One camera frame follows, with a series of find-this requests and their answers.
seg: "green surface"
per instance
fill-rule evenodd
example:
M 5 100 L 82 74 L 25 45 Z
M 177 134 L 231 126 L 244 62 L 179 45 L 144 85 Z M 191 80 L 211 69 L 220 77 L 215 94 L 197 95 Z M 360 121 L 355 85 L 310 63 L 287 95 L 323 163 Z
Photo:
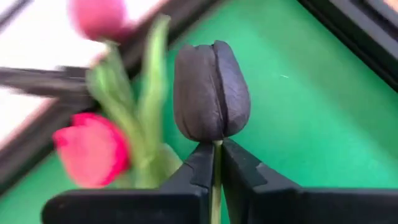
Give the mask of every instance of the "green surface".
M 398 187 L 397 94 L 296 0 L 234 0 L 169 52 L 164 135 L 183 158 L 196 143 L 172 119 L 173 60 L 182 43 L 215 39 L 232 46 L 251 92 L 238 143 L 304 186 Z M 52 155 L 0 200 L 0 222 L 40 223 L 45 201 L 70 188 Z

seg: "red tulip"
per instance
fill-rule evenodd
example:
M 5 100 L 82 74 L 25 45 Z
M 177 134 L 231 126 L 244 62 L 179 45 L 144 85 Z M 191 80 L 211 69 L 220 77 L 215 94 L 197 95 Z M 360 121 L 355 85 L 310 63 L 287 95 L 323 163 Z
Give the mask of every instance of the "red tulip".
M 93 113 L 73 116 L 72 126 L 53 135 L 68 175 L 84 188 L 102 188 L 129 165 L 128 143 L 109 120 Z
M 128 32 L 124 0 L 70 0 L 69 11 L 78 30 L 90 40 L 117 41 Z

